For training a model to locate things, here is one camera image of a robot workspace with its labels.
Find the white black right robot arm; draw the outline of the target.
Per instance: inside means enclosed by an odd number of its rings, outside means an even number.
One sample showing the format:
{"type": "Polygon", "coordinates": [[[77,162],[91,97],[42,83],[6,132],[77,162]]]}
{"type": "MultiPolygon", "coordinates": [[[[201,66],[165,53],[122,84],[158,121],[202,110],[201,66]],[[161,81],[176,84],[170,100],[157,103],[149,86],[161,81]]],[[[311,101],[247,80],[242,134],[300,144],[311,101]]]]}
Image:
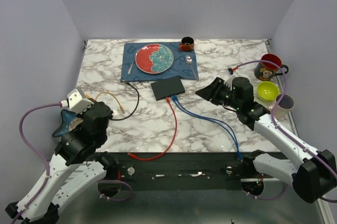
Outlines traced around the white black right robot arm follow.
{"type": "Polygon", "coordinates": [[[227,82],[217,77],[196,95],[214,105],[229,106],[239,121],[269,140],[285,160],[256,150],[243,159],[247,177],[270,175],[290,185],[305,202],[313,203],[336,188],[336,161],[329,151],[319,151],[279,123],[271,112],[254,100],[253,86],[245,77],[231,77],[227,82]]]}

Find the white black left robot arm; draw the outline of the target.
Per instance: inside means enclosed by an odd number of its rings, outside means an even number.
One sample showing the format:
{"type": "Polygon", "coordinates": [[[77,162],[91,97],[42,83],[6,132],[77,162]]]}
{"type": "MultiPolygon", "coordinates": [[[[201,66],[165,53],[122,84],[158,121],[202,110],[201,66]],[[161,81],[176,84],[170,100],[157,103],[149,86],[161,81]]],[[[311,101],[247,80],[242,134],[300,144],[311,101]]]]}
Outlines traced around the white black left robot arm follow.
{"type": "Polygon", "coordinates": [[[56,223],[61,207],[92,183],[116,175],[118,162],[107,152],[99,153],[93,163],[85,163],[107,140],[107,127],[113,112],[104,102],[91,101],[77,112],[82,119],[74,129],[61,135],[50,161],[31,191],[5,209],[13,222],[56,223]]]}

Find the black network switch box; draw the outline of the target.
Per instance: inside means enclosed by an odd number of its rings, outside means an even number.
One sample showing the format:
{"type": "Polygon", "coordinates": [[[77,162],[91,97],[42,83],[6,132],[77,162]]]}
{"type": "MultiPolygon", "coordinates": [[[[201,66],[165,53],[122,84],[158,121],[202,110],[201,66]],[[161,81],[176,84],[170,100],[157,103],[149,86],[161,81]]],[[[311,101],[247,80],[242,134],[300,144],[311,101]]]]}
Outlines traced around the black network switch box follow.
{"type": "Polygon", "coordinates": [[[179,76],[174,76],[169,79],[160,80],[151,83],[151,88],[156,101],[185,93],[185,88],[179,76]]]}

